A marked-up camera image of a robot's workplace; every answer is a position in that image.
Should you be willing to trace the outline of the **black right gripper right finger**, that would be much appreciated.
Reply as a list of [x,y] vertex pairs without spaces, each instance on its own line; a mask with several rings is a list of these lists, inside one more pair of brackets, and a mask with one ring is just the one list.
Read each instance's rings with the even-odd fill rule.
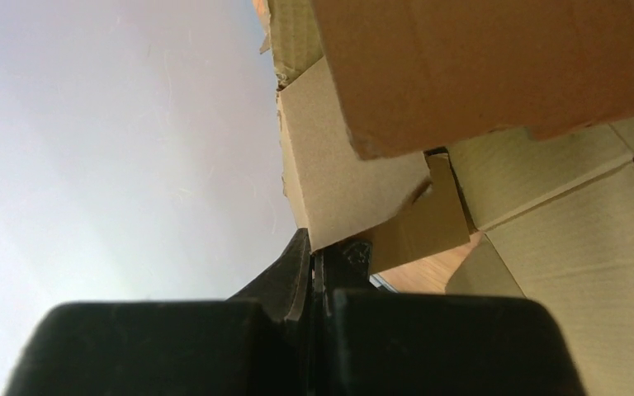
[[371,246],[314,257],[318,395],[583,395],[561,330],[524,298],[378,290]]

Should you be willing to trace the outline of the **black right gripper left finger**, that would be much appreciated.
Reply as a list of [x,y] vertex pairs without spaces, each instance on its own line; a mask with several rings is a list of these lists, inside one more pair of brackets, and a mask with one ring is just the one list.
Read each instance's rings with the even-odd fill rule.
[[224,300],[72,302],[24,347],[9,395],[310,395],[310,243],[295,232]]

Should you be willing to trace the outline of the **small brown cardboard box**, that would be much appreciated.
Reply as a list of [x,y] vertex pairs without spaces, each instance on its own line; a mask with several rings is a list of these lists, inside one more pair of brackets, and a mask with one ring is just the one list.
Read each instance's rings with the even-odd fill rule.
[[527,297],[634,395],[634,1],[256,1],[283,185],[377,273],[482,239],[447,291]]

